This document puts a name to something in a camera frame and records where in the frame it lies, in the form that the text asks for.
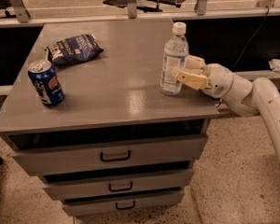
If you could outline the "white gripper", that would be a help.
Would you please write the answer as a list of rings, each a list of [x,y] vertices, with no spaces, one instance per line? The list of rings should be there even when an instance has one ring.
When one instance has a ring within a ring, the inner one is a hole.
[[[203,90],[212,98],[223,98],[231,89],[233,72],[225,66],[218,63],[206,65],[203,58],[188,55],[185,67],[191,73],[178,70],[175,79],[194,90]]]

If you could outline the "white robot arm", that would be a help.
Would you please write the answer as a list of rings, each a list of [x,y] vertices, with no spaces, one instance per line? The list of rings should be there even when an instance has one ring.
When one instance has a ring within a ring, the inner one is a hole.
[[[191,55],[186,57],[184,68],[174,68],[170,74],[194,90],[221,99],[239,116],[260,114],[280,163],[280,92],[268,78],[249,81],[221,64],[206,64],[204,59]]]

